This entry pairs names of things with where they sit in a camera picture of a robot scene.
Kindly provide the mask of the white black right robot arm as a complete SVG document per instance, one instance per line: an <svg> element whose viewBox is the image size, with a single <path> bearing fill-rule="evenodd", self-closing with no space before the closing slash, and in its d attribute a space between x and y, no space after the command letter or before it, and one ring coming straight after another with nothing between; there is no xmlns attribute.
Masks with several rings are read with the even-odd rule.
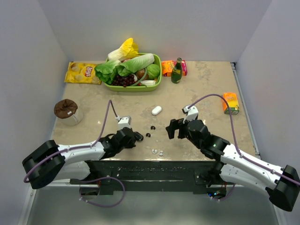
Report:
<svg viewBox="0 0 300 225"><path fill-rule="evenodd" d="M169 139L173 139L178 130L179 139L188 139L202 154L216 161L209 172L212 183L225 181L243 185L264 193L278 208L293 210L300 193L300 178L294 167L276 166L237 150L234 144L211 134L201 120L172 119L165 129Z"/></svg>

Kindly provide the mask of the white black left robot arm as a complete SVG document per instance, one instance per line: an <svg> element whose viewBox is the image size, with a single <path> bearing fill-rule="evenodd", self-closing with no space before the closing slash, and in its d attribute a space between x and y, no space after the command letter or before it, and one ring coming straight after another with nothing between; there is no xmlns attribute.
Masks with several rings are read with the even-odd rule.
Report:
<svg viewBox="0 0 300 225"><path fill-rule="evenodd" d="M123 149L135 147L143 135L131 128L123 128L116 134L109 134L93 143L58 145L54 140L44 142L23 161L26 172L24 182L32 189L46 187L55 180L77 179L92 184L97 172L87 165L87 161L112 158Z"/></svg>

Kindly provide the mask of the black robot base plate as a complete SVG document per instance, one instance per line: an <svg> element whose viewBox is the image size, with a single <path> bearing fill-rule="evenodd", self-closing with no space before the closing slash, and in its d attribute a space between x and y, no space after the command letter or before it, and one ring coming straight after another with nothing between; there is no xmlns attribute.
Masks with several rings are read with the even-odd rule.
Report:
<svg viewBox="0 0 300 225"><path fill-rule="evenodd" d="M90 174L75 185L96 185L99 194L115 191L192 192L222 198L227 194L225 181L216 172L214 161L88 161Z"/></svg>

